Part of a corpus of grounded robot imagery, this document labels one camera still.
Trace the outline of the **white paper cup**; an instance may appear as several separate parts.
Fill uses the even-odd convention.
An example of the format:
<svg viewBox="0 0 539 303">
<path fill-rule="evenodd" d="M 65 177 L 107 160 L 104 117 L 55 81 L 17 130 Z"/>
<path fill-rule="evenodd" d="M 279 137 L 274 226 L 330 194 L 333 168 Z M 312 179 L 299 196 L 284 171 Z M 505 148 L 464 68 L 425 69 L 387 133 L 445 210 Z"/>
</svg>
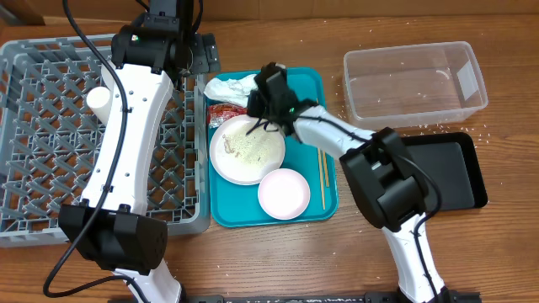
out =
<svg viewBox="0 0 539 303">
<path fill-rule="evenodd" d="M 112 104 L 110 90 L 107 87 L 92 88 L 86 97 L 86 104 L 99 121 L 107 125 Z"/>
</svg>

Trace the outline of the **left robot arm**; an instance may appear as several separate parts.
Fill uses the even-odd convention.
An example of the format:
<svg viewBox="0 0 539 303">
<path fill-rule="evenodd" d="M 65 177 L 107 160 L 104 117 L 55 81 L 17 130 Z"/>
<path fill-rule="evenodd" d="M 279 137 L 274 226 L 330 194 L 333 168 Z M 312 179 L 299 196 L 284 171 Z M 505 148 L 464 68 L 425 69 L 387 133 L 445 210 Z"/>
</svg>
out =
<svg viewBox="0 0 539 303">
<path fill-rule="evenodd" d="M 147 215 L 147 180 L 163 111 L 185 77 L 217 72 L 213 35 L 199 33 L 202 2 L 151 1 L 111 43 L 105 133 L 80 201 L 58 223 L 79 252 L 122 280 L 139 302 L 182 302 L 164 259 L 168 227 Z"/>
</svg>

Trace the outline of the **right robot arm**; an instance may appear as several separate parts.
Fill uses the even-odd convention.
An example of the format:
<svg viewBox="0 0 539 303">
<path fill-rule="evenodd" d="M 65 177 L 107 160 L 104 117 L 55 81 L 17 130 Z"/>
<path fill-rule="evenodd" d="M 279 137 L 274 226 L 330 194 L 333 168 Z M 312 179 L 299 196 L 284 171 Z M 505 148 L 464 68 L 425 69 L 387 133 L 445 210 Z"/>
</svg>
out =
<svg viewBox="0 0 539 303">
<path fill-rule="evenodd" d="M 406 302 L 448 302 L 426 236 L 430 192 L 440 189 L 413 160 L 399 134 L 386 127 L 363 130 L 331 115 L 311 99 L 300 100 L 288 86 L 287 70 L 271 62 L 255 76 L 247 114 L 256 126 L 291 136 L 340 162 L 357 208 L 382 230 L 398 270 L 398 293 Z"/>
</svg>

